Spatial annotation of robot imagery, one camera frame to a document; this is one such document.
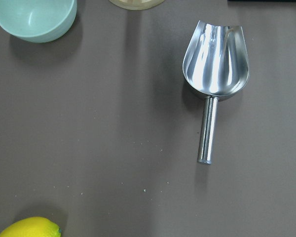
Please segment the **steel ice scoop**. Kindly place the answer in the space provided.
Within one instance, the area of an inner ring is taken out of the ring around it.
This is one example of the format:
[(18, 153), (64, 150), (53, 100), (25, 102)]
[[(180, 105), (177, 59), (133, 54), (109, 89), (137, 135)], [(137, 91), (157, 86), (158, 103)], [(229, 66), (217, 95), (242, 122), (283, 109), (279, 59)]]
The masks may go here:
[(241, 91), (250, 67), (241, 26), (199, 21), (183, 59), (183, 75), (204, 100), (197, 162), (210, 165), (218, 103)]

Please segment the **wooden stand with round base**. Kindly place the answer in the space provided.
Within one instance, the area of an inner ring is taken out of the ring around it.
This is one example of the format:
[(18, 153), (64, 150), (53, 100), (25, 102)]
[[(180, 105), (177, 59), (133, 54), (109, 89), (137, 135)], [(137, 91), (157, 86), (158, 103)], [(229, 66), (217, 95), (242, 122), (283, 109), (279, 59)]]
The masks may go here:
[(160, 5), (164, 0), (110, 0), (110, 2), (128, 10), (145, 10)]

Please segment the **black flat box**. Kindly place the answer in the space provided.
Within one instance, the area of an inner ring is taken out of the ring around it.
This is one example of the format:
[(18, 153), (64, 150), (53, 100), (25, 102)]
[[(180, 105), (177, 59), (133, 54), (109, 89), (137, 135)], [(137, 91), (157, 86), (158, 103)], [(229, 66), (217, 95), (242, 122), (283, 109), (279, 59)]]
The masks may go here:
[(296, 0), (228, 0), (228, 1), (256, 1), (256, 2), (296, 2)]

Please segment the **mint green bowl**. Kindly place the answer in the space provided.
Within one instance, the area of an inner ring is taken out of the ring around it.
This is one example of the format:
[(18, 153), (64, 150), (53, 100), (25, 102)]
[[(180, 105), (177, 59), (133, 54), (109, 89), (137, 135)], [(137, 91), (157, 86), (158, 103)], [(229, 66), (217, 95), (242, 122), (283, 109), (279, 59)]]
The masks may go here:
[(74, 23), (75, 0), (0, 0), (0, 27), (35, 43), (56, 40)]

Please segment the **upper yellow lemon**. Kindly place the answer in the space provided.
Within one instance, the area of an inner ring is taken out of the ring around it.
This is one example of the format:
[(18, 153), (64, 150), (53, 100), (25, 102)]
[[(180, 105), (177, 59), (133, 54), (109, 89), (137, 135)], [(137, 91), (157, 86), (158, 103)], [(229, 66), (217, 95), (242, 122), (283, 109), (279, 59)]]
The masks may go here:
[(5, 228), (0, 237), (60, 237), (61, 234), (61, 228), (49, 219), (29, 217)]

